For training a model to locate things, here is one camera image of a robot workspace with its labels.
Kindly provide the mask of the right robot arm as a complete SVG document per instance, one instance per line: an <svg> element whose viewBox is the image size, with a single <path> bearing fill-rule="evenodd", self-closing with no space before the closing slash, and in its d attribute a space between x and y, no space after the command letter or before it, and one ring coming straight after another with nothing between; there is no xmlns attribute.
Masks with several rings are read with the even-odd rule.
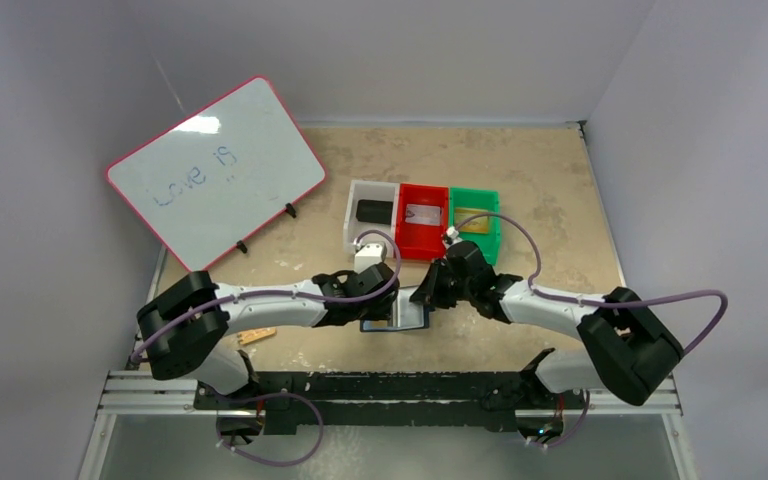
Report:
<svg viewBox="0 0 768 480"><path fill-rule="evenodd" d="M573 389L606 389L634 406L648 400L683 359L684 348L649 308L626 305L638 299L625 287L578 296L541 290L519 275L496 272L471 241L434 260L410 297L434 309L467 302L485 318L579 340L582 349L553 350L528 366L521 392L536 407Z"/></svg>

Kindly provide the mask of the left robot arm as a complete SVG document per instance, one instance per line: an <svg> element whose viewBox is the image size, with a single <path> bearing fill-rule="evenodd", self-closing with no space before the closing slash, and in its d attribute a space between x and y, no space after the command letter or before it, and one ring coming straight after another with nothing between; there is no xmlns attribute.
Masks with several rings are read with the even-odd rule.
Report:
<svg viewBox="0 0 768 480"><path fill-rule="evenodd" d="M232 408L244 409L257 399L258 382L248 357L223 338L278 326L344 326L386 313L399 271L379 262L275 287L215 283L206 271L191 272L138 311L143 342L130 360L149 363L156 380L202 382Z"/></svg>

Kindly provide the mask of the green plastic bin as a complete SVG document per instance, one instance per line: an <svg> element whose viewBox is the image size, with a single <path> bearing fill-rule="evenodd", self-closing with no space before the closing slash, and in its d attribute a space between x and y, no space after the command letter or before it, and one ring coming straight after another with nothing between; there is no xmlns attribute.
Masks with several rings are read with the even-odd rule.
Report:
<svg viewBox="0 0 768 480"><path fill-rule="evenodd" d="M500 220L494 216L478 217L464 226L460 223L479 213L498 213L497 191L462 187L449 188L449 224L456 226L459 237L474 242L490 265L496 265L502 240Z"/></svg>

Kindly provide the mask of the red plastic bin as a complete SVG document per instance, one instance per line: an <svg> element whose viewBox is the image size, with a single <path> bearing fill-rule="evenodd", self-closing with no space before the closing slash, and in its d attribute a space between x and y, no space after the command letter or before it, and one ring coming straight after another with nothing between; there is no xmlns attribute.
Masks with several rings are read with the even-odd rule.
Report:
<svg viewBox="0 0 768 480"><path fill-rule="evenodd" d="M404 221L407 204L441 207L442 224L437 227L407 224ZM403 259L431 261L443 255L442 236L449 221L449 189L447 187L401 183L396 212L395 240Z"/></svg>

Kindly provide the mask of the blue leather card holder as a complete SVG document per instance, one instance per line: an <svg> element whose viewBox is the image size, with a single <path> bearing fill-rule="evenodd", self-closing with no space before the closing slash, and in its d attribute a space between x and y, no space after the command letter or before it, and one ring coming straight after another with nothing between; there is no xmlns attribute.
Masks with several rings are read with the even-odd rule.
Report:
<svg viewBox="0 0 768 480"><path fill-rule="evenodd" d="M393 333L428 329L431 309L410 300L417 290L417 286L401 287L389 316L384 320L362 320L360 331L362 333Z"/></svg>

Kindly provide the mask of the white plastic bin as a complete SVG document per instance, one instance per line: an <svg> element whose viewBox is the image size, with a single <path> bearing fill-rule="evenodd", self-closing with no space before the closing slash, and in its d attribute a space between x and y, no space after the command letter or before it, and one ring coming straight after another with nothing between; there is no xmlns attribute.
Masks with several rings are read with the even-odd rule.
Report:
<svg viewBox="0 0 768 480"><path fill-rule="evenodd" d="M343 222L343 249L346 253L355 253L355 240L368 230L382 231L395 239L399 191L398 183L351 181Z"/></svg>

